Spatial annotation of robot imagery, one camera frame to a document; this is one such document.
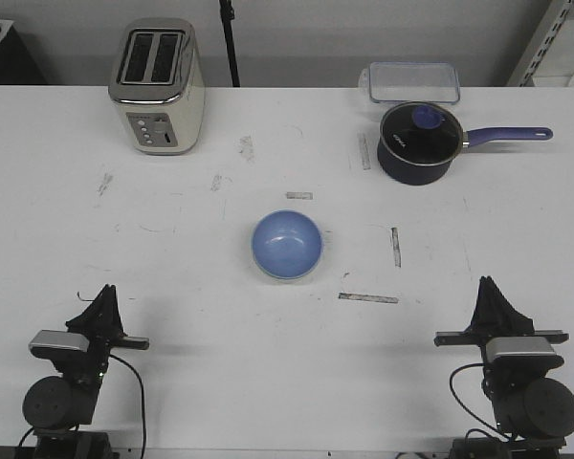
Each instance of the blue handle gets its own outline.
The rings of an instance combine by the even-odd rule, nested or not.
[[[553,131],[548,127],[484,127],[468,131],[468,146],[489,141],[548,141]]]

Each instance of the scuff mark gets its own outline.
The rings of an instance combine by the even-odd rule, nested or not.
[[[354,301],[371,301],[374,303],[391,303],[391,304],[397,304],[399,301],[399,299],[394,296],[346,294],[344,292],[339,293],[338,298],[351,299]]]
[[[212,185],[210,186],[210,191],[218,191],[221,189],[221,181],[223,180],[223,177],[221,177],[219,174],[215,175],[212,178]]]
[[[108,184],[113,181],[113,176],[111,174],[105,173],[104,178],[102,179],[102,183],[98,187],[98,195],[101,196],[104,194],[104,191],[108,188]]]
[[[463,252],[466,255],[466,266],[468,267],[468,273],[470,273],[470,280],[474,280],[474,278],[472,277],[472,266],[470,266],[470,256],[468,255],[468,248],[466,247],[466,242],[462,240],[461,244],[463,245]]]
[[[251,136],[245,136],[240,138],[240,156],[242,156],[247,163],[254,163],[255,152],[253,149],[253,139]]]
[[[353,170],[353,166],[351,165],[351,156],[350,154],[346,155],[346,161],[348,162],[348,170]]]
[[[400,252],[400,240],[398,239],[398,229],[391,229],[391,246],[393,247],[393,261],[397,268],[402,267],[402,253]]]
[[[154,230],[154,229],[146,228],[146,227],[144,227],[143,225],[139,225],[139,228],[140,228],[141,230],[145,230],[145,231],[149,231],[149,232],[161,232],[161,231],[159,231],[158,229],[155,229],[155,230]]]
[[[287,191],[285,193],[285,197],[287,199],[311,200],[311,199],[313,199],[313,193],[311,193],[309,191]]]
[[[365,138],[365,134],[360,132],[357,134],[357,139],[359,141],[360,146],[360,154],[362,155],[362,167],[364,170],[370,169],[370,153],[367,149],[367,140]]]
[[[293,127],[294,129],[296,129],[296,130],[299,132],[299,136],[300,136],[301,138],[304,138],[304,133],[302,132],[301,127],[296,126],[296,125],[294,125],[294,124],[289,124],[289,127]]]
[[[89,268],[90,270],[102,271],[104,273],[110,273],[112,270],[108,270],[106,268],[101,268],[100,266],[86,264],[84,268]]]

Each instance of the white table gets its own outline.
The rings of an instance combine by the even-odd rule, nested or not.
[[[574,89],[464,89],[452,110],[465,129],[555,137],[473,148],[428,186],[379,167],[382,110],[355,89],[208,89],[193,150],[152,157],[128,143],[105,88],[0,87],[0,445],[27,428],[28,388],[55,374],[28,342],[65,330],[86,307],[77,292],[106,283],[125,332],[151,340],[116,353],[143,375],[153,448],[447,450],[478,426],[449,374],[480,356],[432,340],[470,323],[482,275],[537,329],[570,334],[549,376],[574,392]],[[315,220],[325,245],[290,283],[249,248],[280,208]],[[457,390],[493,421],[479,383],[473,370]],[[138,397],[111,363],[92,428],[137,446]]]

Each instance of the cable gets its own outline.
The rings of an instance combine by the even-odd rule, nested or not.
[[[471,428],[470,430],[468,430],[468,431],[466,432],[466,436],[464,437],[464,440],[467,441],[467,440],[468,440],[468,437],[470,437],[470,434],[471,434],[471,433],[475,433],[475,432],[482,433],[482,434],[483,434],[485,437],[487,437],[487,438],[491,438],[491,439],[496,438],[496,437],[494,437],[493,435],[491,435],[489,432],[485,432],[485,431],[482,430],[481,428]]]
[[[143,420],[143,447],[141,448],[141,459],[144,459],[144,452],[146,451],[146,414],[144,411],[144,385],[143,385],[143,379],[141,378],[141,375],[139,374],[138,371],[136,371],[136,368],[134,368],[132,365],[130,365],[127,361],[125,361],[124,359],[121,359],[117,356],[114,356],[113,354],[109,354],[108,357],[110,357],[111,359],[115,359],[116,361],[118,361],[119,363],[127,366],[132,373],[134,373],[134,376],[136,376],[136,379],[138,380],[138,384],[141,387],[141,418]]]
[[[80,292],[77,292],[77,298],[78,298],[80,301],[84,302],[84,303],[93,303],[93,302],[94,302],[93,299],[84,299],[84,298],[81,298],[81,297],[80,297]]]
[[[492,430],[493,432],[497,433],[498,435],[501,435],[502,437],[504,437],[506,440],[509,440],[510,437],[502,432],[500,432],[499,430],[497,430],[495,427],[493,427],[492,425],[486,423],[485,421],[483,421],[481,418],[479,418],[478,416],[476,416],[467,406],[464,405],[463,402],[461,402],[461,400],[459,399],[459,397],[457,396],[457,393],[455,392],[455,389],[453,387],[453,378],[455,377],[455,375],[457,375],[458,373],[467,370],[469,368],[477,368],[477,367],[482,367],[485,366],[484,363],[470,363],[468,365],[463,365],[460,366],[459,368],[457,368],[456,370],[454,370],[451,373],[451,376],[449,377],[449,389],[451,390],[451,393],[453,394],[455,400],[457,401],[457,403],[466,411],[466,413],[468,413],[470,416],[472,416],[473,418],[475,418],[477,421],[479,421],[481,424],[483,424],[484,426],[486,426],[487,428],[489,428],[490,430]]]
[[[26,438],[28,438],[28,436],[33,432],[33,430],[34,430],[34,427],[30,427],[28,429],[28,431],[23,434],[23,437],[21,437],[21,440],[19,440],[19,445],[17,445],[18,448],[23,447],[23,442],[26,441]]]

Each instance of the toaster button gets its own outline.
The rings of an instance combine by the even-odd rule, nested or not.
[[[168,130],[168,123],[163,120],[157,120],[153,123],[153,130],[158,134],[164,134]]]

